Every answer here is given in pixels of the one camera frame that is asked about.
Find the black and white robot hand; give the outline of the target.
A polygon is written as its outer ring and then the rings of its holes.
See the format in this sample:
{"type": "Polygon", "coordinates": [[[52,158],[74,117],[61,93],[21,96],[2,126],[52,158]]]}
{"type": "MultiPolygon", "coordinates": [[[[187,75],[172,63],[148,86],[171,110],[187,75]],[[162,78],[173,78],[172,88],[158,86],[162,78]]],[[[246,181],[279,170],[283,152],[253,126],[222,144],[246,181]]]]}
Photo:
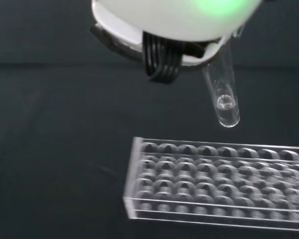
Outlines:
{"type": "Polygon", "coordinates": [[[261,5],[259,0],[94,0],[93,32],[113,51],[142,62],[152,82],[211,62],[261,5]]]}

